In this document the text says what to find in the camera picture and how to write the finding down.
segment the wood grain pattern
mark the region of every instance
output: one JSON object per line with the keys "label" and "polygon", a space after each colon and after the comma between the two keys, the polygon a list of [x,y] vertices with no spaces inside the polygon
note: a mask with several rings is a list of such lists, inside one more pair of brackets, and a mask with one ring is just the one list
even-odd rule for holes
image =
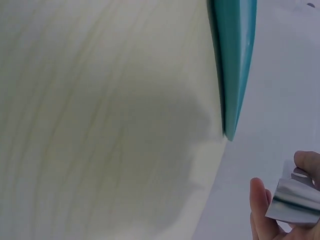
{"label": "wood grain pattern", "polygon": [[191,239],[226,142],[206,0],[4,0],[0,36],[0,239]]}

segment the teal edge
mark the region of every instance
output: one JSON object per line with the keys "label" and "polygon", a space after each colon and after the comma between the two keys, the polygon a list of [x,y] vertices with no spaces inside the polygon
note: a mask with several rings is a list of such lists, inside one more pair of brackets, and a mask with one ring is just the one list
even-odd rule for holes
{"label": "teal edge", "polygon": [[257,0],[208,0],[224,134],[232,141],[243,104],[256,30]]}

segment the finger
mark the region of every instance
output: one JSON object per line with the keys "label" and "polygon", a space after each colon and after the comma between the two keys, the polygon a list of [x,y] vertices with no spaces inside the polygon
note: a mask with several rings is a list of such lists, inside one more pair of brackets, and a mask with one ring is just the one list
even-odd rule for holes
{"label": "finger", "polygon": [[271,240],[280,233],[277,222],[265,217],[268,206],[263,182],[259,178],[253,178],[250,182],[250,207],[259,240]]}
{"label": "finger", "polygon": [[320,154],[314,151],[297,151],[294,162],[298,168],[307,172],[316,184],[320,182]]}
{"label": "finger", "polygon": [[269,189],[265,190],[265,194],[266,194],[266,199],[268,201],[268,207],[271,204],[271,200],[272,200],[272,194],[271,191]]}
{"label": "finger", "polygon": [[295,227],[286,235],[286,239],[297,239],[297,240],[317,240],[319,238],[314,238],[313,233],[310,229]]}
{"label": "finger", "polygon": [[251,225],[251,231],[252,231],[252,240],[259,240],[258,233],[256,230],[255,220],[252,213],[250,214],[250,225]]}
{"label": "finger", "polygon": [[307,239],[311,240],[318,240],[320,239],[320,220],[318,223],[308,232],[308,237]]}

